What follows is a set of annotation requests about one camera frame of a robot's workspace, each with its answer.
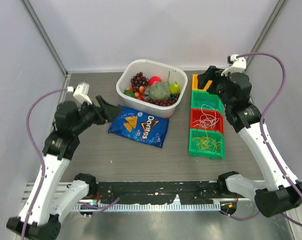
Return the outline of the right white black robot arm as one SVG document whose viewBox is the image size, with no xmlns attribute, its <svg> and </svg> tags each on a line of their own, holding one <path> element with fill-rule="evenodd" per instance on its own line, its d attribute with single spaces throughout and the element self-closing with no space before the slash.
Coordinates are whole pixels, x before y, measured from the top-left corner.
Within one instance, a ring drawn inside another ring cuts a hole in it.
<svg viewBox="0 0 302 240">
<path fill-rule="evenodd" d="M 237 193 L 253 200 L 259 212 L 271 217 L 302 203 L 302 181 L 291 172 L 274 147 L 259 109 L 250 101 L 252 85 L 248 75 L 242 72 L 224 74 L 223 70 L 210 66 L 198 75 L 198 87 L 219 97 L 225 107 L 225 116 L 235 132 L 249 147 L 264 177 L 264 182 L 243 177 L 236 171 L 219 175 L 217 193 L 229 197 Z"/>
</svg>

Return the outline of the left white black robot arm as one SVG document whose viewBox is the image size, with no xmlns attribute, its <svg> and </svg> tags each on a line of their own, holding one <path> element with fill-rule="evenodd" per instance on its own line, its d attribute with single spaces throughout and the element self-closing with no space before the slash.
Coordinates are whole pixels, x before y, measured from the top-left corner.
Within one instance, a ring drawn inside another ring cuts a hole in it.
<svg viewBox="0 0 302 240">
<path fill-rule="evenodd" d="M 57 106 L 54 130 L 39 153 L 41 167 L 31 194 L 16 217 L 8 219 L 6 227 L 22 239 L 56 239 L 62 223 L 73 207 L 83 198 L 93 199 L 98 185 L 90 174 L 75 176 L 71 186 L 57 199 L 54 195 L 61 177 L 77 149 L 79 135 L 91 125 L 112 122 L 121 112 L 119 106 L 96 96 L 98 105 L 65 101 Z"/>
</svg>

